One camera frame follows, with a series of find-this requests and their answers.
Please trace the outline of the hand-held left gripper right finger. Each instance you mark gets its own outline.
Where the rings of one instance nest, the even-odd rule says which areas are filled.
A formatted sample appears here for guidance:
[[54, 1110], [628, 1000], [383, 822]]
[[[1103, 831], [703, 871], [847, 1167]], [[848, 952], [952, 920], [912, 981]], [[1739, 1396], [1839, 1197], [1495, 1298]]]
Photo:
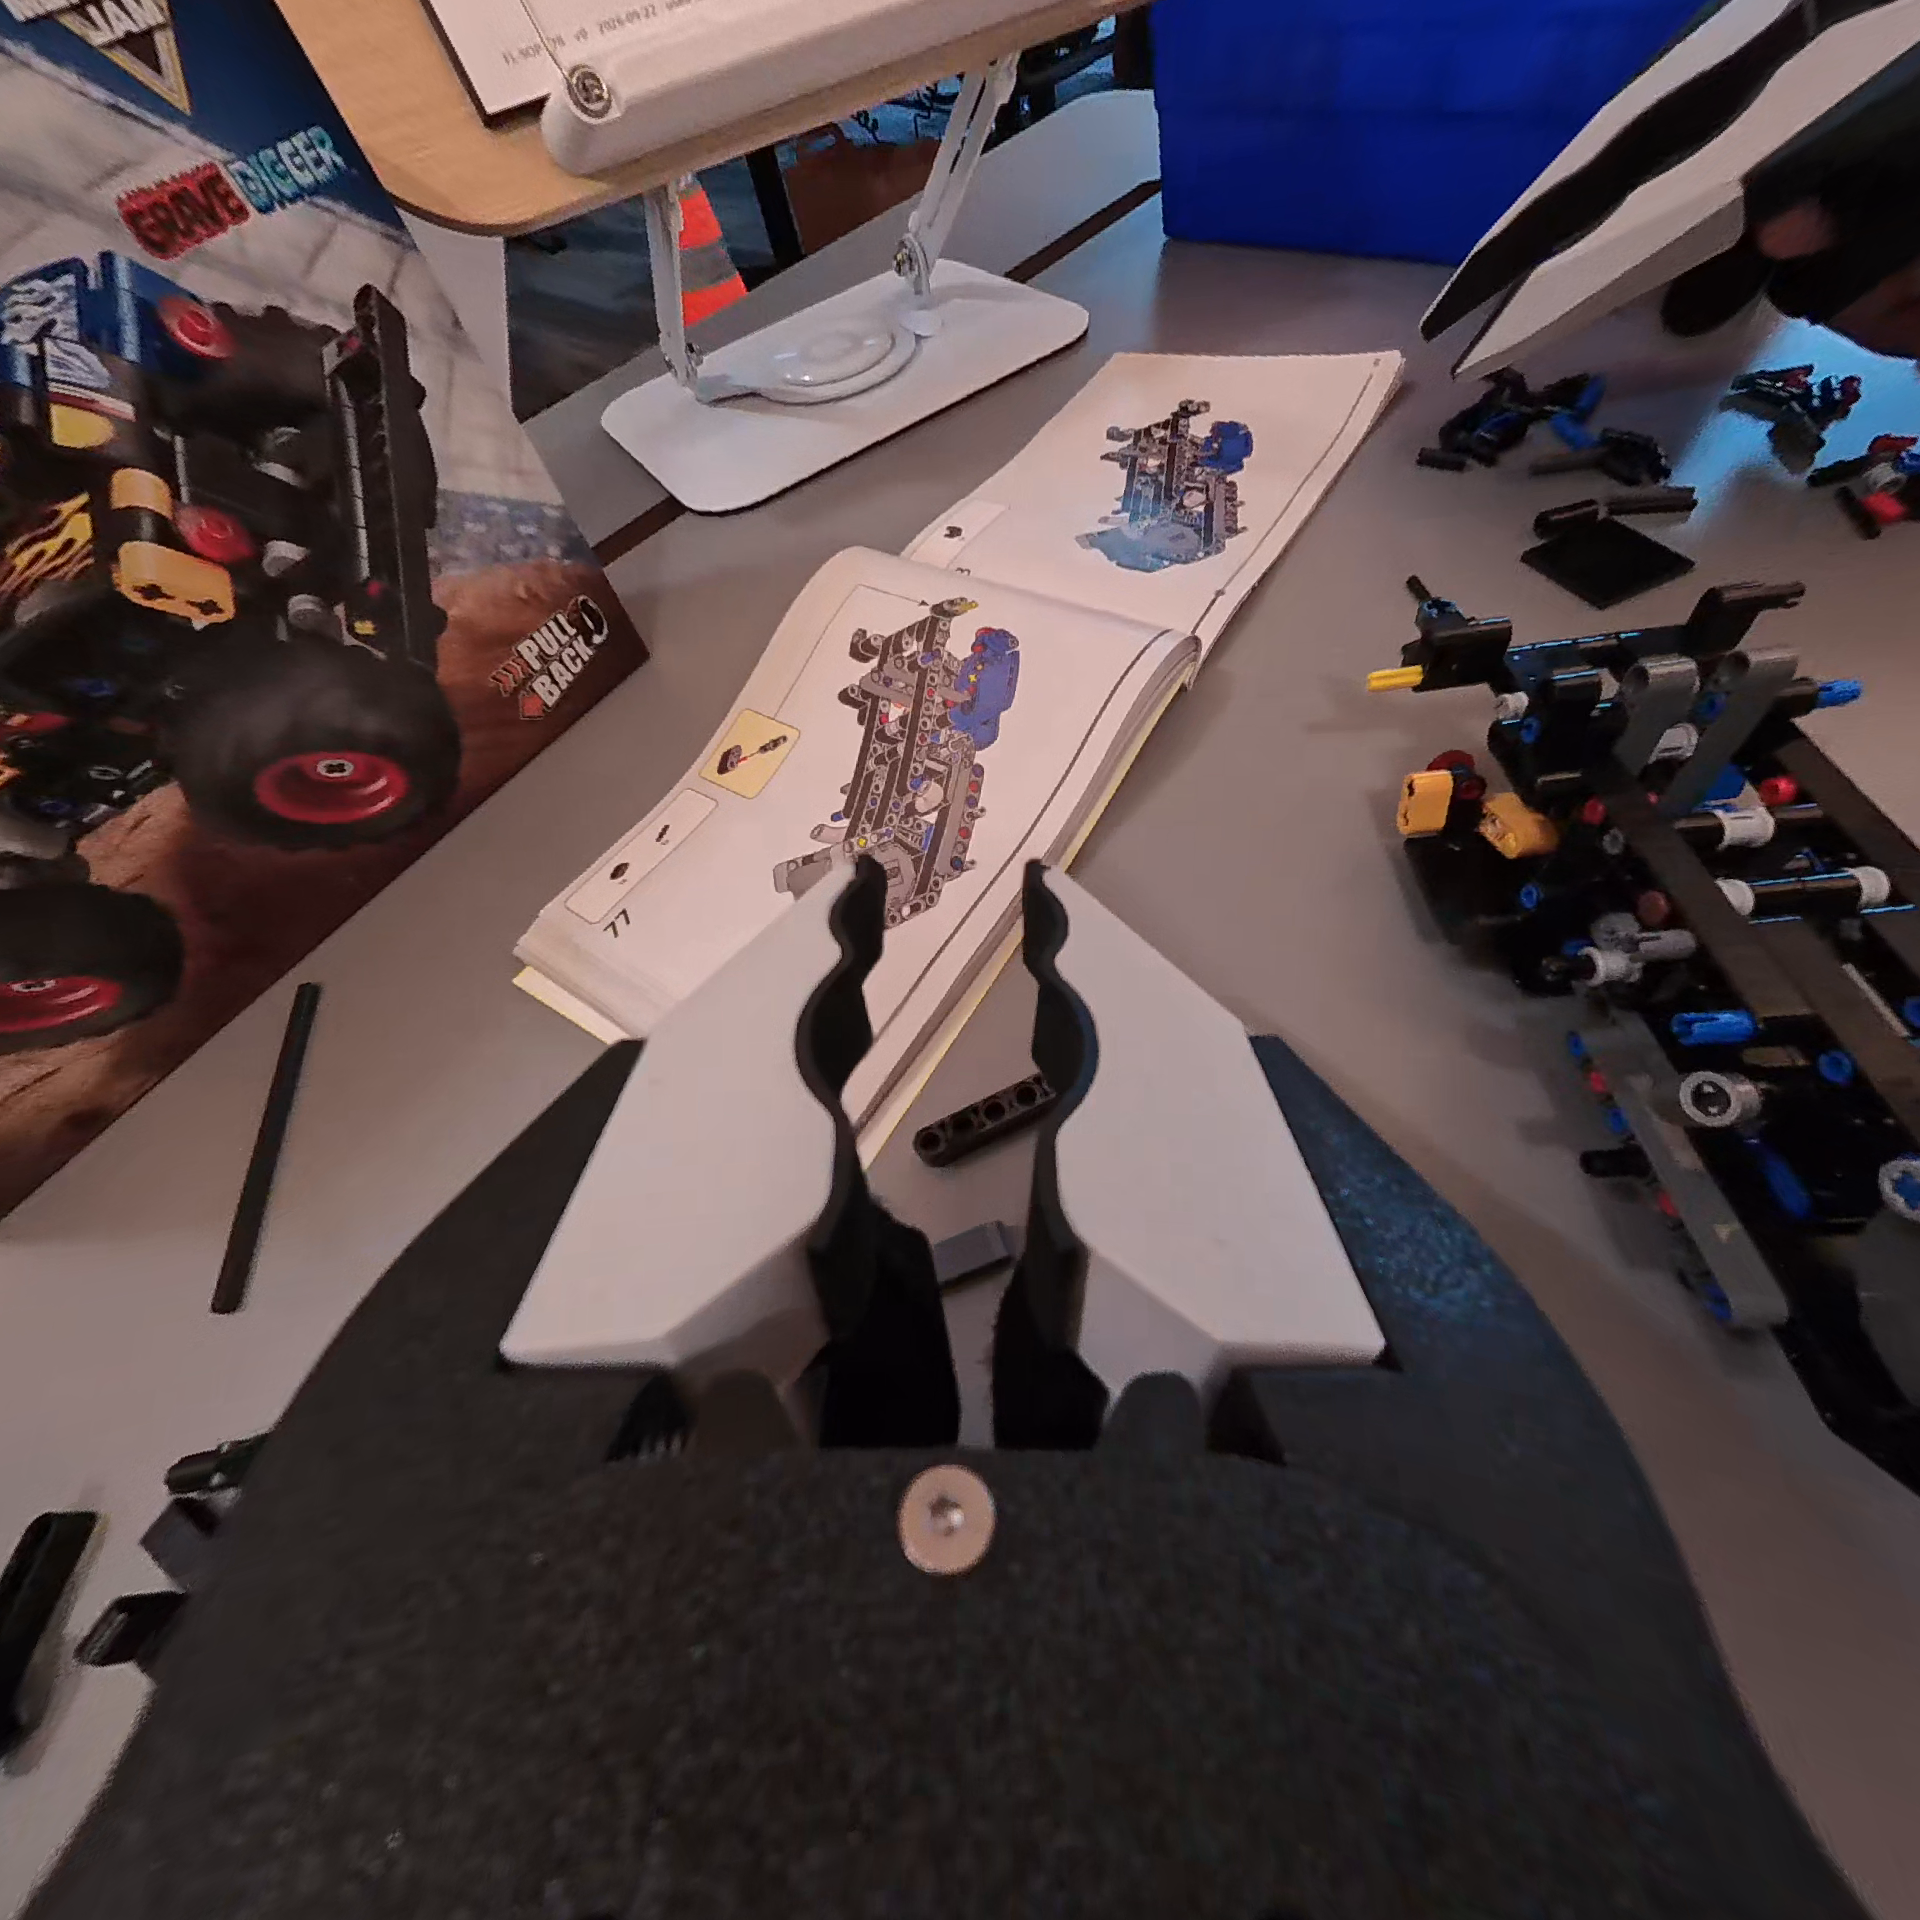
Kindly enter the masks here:
[[1031, 862], [1019, 958], [1054, 1104], [994, 1335], [999, 1450], [1088, 1450], [1138, 1379], [1201, 1413], [1255, 1370], [1365, 1370], [1385, 1332], [1254, 1034], [1080, 883]]

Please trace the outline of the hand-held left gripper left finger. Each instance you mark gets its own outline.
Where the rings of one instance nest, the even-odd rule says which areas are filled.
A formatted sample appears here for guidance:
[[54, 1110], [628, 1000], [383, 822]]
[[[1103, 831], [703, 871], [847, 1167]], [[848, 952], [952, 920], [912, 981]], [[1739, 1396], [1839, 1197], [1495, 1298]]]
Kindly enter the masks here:
[[873, 1046], [885, 876], [812, 885], [640, 1042], [501, 1339], [515, 1366], [657, 1366], [685, 1387], [820, 1374], [824, 1448], [962, 1426], [923, 1230], [885, 1210], [841, 1104]]

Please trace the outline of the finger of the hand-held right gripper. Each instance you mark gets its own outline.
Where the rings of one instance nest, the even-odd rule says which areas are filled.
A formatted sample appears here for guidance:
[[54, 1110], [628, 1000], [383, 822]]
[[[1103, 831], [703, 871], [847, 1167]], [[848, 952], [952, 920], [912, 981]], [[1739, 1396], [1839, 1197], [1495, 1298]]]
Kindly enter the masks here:
[[1916, 38], [1815, 38], [1692, 156], [1641, 183], [1606, 223], [1553, 254], [1459, 347], [1454, 376], [1522, 361], [1741, 237], [1741, 189], [1821, 117], [1863, 101], [1873, 81], [1916, 79]]
[[1641, 183], [1720, 133], [1816, 35], [1860, 3], [1716, 3], [1606, 101], [1454, 266], [1424, 314], [1444, 335], [1606, 223]]

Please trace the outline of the partly built lego vehicle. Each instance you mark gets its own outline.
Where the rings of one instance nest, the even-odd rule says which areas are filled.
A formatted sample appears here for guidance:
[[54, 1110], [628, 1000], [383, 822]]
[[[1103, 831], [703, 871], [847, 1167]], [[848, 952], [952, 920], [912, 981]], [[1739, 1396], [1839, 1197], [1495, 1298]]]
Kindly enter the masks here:
[[1482, 748], [1400, 788], [1439, 927], [1522, 994], [1668, 1205], [1725, 1327], [1860, 1335], [1916, 1396], [1916, 846], [1805, 731], [1863, 699], [1748, 642], [1805, 585], [1665, 625], [1516, 640], [1408, 577], [1369, 690], [1484, 690]]

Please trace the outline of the pile of loose lego pieces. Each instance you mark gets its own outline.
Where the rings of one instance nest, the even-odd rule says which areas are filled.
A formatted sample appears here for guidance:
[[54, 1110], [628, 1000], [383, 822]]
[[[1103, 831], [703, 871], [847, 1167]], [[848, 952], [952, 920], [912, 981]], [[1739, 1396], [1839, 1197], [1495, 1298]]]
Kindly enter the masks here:
[[[1414, 463], [1435, 472], [1495, 468], [1543, 430], [1549, 448], [1529, 459], [1532, 480], [1584, 476], [1610, 483], [1610, 491], [1540, 512], [1540, 538], [1613, 515], [1692, 515], [1699, 490], [1676, 483], [1676, 463], [1654, 433], [1598, 419], [1606, 393], [1603, 374], [1572, 374], [1543, 385], [1516, 369], [1489, 374], [1482, 395], [1448, 416]], [[1916, 433], [1877, 433], [1863, 450], [1821, 463], [1830, 427], [1853, 416], [1863, 393], [1860, 374], [1773, 367], [1733, 376], [1720, 409], [1764, 419], [1778, 463], [1827, 497], [1860, 538], [1877, 540], [1889, 525], [1916, 522]]]

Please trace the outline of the black lego beam with holes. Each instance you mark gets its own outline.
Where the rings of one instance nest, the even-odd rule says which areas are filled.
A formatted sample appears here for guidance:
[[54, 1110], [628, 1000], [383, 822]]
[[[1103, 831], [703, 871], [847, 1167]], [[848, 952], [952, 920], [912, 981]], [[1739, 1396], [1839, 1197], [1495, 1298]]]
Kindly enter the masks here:
[[915, 1132], [915, 1152], [930, 1171], [962, 1163], [996, 1141], [1005, 1141], [1041, 1120], [1046, 1120], [1062, 1103], [1062, 1092], [1046, 1073], [1034, 1072], [999, 1092], [988, 1092], [949, 1114], [937, 1114]]

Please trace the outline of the black square lego tile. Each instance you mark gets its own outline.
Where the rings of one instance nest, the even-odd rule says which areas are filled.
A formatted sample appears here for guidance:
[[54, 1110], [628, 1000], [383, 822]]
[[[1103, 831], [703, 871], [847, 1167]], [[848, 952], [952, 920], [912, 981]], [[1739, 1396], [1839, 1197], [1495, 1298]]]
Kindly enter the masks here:
[[1619, 515], [1561, 520], [1520, 560], [1598, 613], [1695, 571], [1692, 555]]

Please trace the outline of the long thin black lego rod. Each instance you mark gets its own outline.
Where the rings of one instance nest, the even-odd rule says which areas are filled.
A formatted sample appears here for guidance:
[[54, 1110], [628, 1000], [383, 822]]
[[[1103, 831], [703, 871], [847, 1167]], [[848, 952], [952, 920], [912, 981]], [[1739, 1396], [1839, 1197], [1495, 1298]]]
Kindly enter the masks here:
[[223, 1261], [212, 1283], [209, 1313], [216, 1317], [236, 1313], [245, 1303], [317, 1010], [323, 1010], [323, 981], [300, 981], [292, 994], [270, 1087], [260, 1110]]

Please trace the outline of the open lego instruction booklet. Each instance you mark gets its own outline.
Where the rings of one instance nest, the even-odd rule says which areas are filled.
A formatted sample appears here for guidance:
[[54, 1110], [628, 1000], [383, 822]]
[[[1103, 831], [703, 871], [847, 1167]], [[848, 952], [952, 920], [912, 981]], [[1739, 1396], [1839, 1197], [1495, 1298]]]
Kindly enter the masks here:
[[899, 557], [847, 546], [657, 807], [517, 944], [517, 985], [642, 1041], [820, 878], [873, 857], [875, 1148], [1236, 608], [1403, 378], [1400, 351], [1119, 351]]

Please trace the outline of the black lego piece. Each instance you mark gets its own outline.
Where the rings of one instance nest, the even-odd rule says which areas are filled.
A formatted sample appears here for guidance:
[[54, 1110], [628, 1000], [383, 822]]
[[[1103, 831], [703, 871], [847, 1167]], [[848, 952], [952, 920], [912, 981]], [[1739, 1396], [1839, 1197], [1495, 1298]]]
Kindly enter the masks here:
[[96, 1510], [43, 1510], [24, 1525], [5, 1565], [5, 1755], [28, 1730], [20, 1707], [28, 1669], [62, 1612], [99, 1520]]
[[169, 1464], [163, 1504], [140, 1534], [140, 1550], [179, 1592], [191, 1592], [207, 1578], [223, 1520], [270, 1436], [270, 1431], [256, 1431]]
[[138, 1665], [152, 1672], [184, 1604], [184, 1592], [121, 1594], [77, 1639], [72, 1658], [96, 1669]]

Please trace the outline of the monster truck lego box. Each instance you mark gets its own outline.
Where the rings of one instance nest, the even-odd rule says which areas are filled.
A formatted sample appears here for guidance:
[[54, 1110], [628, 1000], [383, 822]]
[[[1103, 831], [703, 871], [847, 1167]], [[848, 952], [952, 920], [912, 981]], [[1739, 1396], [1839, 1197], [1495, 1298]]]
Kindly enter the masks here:
[[646, 665], [275, 3], [5, 3], [5, 1210]]

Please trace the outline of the person's right hand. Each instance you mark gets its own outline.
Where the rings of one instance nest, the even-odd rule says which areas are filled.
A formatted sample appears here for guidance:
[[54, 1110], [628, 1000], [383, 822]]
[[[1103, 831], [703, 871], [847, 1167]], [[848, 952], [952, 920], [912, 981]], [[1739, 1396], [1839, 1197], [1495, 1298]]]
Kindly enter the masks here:
[[1748, 228], [1773, 266], [1766, 298], [1791, 317], [1879, 351], [1916, 358], [1916, 231], [1845, 237], [1841, 223], [1800, 203]]

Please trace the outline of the blue plastic bin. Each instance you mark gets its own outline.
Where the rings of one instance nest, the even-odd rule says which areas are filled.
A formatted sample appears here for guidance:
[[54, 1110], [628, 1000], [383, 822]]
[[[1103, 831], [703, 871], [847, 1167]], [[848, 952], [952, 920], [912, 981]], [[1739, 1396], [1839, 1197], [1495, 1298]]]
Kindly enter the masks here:
[[1165, 237], [1459, 263], [1702, 3], [1153, 3]]

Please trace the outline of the white desk stand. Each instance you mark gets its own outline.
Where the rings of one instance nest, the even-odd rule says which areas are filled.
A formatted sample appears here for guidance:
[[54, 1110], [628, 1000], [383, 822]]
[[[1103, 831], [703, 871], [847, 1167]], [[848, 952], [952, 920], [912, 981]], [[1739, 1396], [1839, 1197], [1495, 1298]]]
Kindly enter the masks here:
[[[608, 395], [605, 438], [694, 512], [755, 507], [1088, 330], [1088, 310], [949, 263], [949, 231], [1017, 85], [1019, 51], [1122, 3], [531, 3], [558, 76], [542, 138], [576, 179], [634, 168], [663, 374]], [[682, 181], [962, 76], [882, 274], [721, 347], [682, 301]]]

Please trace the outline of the orange traffic cone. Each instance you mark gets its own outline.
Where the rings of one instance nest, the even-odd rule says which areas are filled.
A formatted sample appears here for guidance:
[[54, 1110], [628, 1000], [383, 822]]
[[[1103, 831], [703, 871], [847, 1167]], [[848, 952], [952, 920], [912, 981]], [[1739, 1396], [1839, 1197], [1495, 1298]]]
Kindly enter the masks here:
[[745, 279], [729, 254], [709, 189], [698, 179], [677, 183], [677, 207], [682, 317], [694, 329], [741, 304], [745, 298]]

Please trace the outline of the wooden board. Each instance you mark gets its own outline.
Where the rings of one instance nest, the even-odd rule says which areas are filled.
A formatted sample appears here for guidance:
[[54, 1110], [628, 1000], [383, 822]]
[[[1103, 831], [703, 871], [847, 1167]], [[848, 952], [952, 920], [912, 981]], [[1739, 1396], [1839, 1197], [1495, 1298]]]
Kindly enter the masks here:
[[482, 123], [421, 3], [276, 3], [396, 207], [487, 239], [637, 199], [1122, 9], [1127, 3], [1023, 3], [1005, 23], [981, 19], [970, 35], [940, 28], [929, 51], [869, 60], [819, 90], [784, 79], [779, 97], [754, 117], [704, 117], [677, 140], [649, 138], [628, 164], [572, 173], [553, 164], [535, 119], [495, 130]]

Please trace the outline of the white paper sheet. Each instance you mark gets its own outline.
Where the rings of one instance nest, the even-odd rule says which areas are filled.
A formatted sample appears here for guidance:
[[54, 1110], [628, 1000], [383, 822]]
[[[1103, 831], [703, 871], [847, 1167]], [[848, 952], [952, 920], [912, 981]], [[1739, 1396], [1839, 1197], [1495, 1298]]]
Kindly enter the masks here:
[[577, 65], [630, 43], [742, 41], [812, 3], [421, 3], [482, 117], [542, 107]]

